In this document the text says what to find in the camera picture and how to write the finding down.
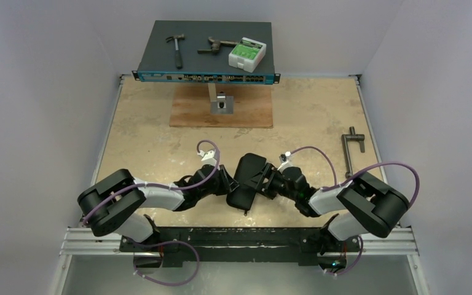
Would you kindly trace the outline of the black zippered tool case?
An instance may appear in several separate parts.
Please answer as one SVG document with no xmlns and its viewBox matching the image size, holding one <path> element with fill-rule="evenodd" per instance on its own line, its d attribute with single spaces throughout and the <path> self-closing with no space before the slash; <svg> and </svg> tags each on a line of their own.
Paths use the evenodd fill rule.
<svg viewBox="0 0 472 295">
<path fill-rule="evenodd" d="M 267 163 L 263 156 L 247 153 L 240 158 L 237 165 L 234 180 L 238 182 L 238 188 L 227 194 L 226 203 L 233 208 L 243 210 L 246 216 L 251 209 L 256 189 L 254 184 L 247 185 L 257 175 L 261 174 L 262 169 Z"/>
</svg>

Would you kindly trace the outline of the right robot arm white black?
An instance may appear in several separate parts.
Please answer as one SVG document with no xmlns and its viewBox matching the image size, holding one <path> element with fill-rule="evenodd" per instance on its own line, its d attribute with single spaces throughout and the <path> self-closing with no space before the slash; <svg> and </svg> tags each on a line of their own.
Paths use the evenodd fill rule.
<svg viewBox="0 0 472 295">
<path fill-rule="evenodd" d="M 321 244 L 328 250 L 357 235 L 387 237 L 411 207 L 406 196 L 367 168 L 333 187 L 315 188 L 299 167 L 283 164 L 276 168 L 267 163 L 244 184 L 270 199 L 280 195 L 292 200 L 306 217 L 333 212 L 320 234 Z"/>
</svg>

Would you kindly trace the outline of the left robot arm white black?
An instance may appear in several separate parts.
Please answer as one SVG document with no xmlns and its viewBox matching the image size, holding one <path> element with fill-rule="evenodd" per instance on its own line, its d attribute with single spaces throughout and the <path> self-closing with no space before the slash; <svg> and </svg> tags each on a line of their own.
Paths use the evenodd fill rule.
<svg viewBox="0 0 472 295">
<path fill-rule="evenodd" d="M 223 165 L 203 165 L 192 175 L 170 184 L 149 183 L 119 169 L 83 191 L 77 198 L 82 223 L 94 236 L 117 233 L 135 241 L 143 251 L 159 242 L 154 221 L 136 213 L 140 208 L 185 211 L 209 195 L 226 195 L 238 188 Z"/>
</svg>

